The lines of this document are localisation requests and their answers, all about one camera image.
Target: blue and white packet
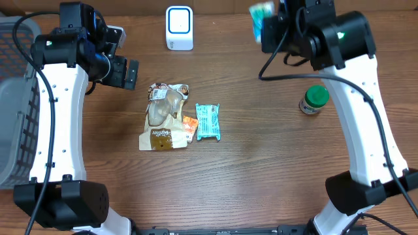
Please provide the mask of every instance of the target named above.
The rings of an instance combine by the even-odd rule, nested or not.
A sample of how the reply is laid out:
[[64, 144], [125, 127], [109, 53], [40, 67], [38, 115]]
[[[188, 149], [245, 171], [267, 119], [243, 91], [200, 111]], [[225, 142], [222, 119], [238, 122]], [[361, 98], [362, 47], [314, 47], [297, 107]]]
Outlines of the blue and white packet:
[[196, 104], [196, 115], [199, 121], [197, 126], [197, 140], [202, 138], [216, 137], [221, 140], [221, 129], [219, 128], [219, 104]]
[[257, 3], [249, 8], [249, 13], [253, 18], [253, 30], [256, 43], [261, 43], [261, 29], [263, 28], [263, 19], [271, 17], [274, 14], [274, 2]]

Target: green light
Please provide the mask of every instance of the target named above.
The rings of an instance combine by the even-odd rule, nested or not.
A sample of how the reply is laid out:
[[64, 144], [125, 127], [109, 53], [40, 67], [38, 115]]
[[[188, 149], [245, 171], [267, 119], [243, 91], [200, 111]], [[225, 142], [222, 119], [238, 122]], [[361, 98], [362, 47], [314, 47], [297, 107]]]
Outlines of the green light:
[[338, 32], [337, 35], [338, 35], [338, 39], [343, 39], [345, 33]]

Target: blue border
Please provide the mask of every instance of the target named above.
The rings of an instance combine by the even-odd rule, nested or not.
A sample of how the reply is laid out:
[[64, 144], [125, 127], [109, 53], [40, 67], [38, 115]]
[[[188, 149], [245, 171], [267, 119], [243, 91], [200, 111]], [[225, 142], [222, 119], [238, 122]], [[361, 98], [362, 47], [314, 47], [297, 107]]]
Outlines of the blue border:
[[[187, 10], [187, 11], [188, 11], [188, 13], [189, 13], [189, 31], [187, 31], [187, 32], [185, 32], [185, 33], [183, 33], [183, 32], [175, 32], [175, 33], [173, 33], [173, 32], [170, 30], [170, 11], [171, 11], [171, 10]], [[172, 33], [172, 34], [188, 34], [188, 33], [190, 32], [190, 10], [189, 10], [188, 8], [178, 7], [178, 8], [171, 8], [171, 9], [169, 10], [169, 32], [170, 32], [170, 33]]]

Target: gray basket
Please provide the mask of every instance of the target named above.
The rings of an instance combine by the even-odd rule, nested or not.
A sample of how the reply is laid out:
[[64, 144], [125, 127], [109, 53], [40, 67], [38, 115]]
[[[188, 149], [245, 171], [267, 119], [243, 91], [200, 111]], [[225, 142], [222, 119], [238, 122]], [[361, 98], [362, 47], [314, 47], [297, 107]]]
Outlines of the gray basket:
[[[29, 181], [38, 140], [38, 81], [12, 39], [12, 28], [19, 18], [0, 17], [0, 84], [7, 90], [0, 91], [0, 189], [12, 189], [14, 185]], [[39, 34], [39, 26], [30, 19], [20, 25], [18, 38], [26, 53], [29, 54]], [[22, 99], [5, 102], [10, 93]]]

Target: brown label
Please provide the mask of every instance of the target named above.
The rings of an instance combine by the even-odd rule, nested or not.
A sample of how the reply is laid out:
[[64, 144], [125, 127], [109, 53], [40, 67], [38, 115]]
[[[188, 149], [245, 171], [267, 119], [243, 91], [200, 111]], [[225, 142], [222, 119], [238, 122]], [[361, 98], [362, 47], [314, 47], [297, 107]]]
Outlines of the brown label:
[[171, 130], [166, 128], [151, 129], [150, 142], [152, 150], [172, 149]]

